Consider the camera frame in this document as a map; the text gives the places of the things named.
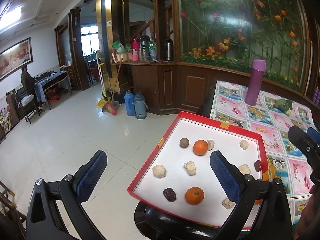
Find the person's right hand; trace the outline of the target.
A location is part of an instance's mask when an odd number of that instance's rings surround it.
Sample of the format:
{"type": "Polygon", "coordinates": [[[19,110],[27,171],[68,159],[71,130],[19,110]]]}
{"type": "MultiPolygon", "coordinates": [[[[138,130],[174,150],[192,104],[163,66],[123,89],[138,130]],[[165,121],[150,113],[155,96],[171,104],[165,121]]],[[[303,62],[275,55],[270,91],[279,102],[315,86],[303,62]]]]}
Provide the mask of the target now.
{"type": "Polygon", "coordinates": [[[300,220],[296,226],[296,229],[293,234],[293,239],[298,239],[300,235],[302,235],[309,225],[313,222],[315,215],[316,215],[316,208],[315,208],[315,200],[317,199],[317,185],[313,185],[310,189],[311,197],[308,201],[307,206],[302,211],[300,220]]]}

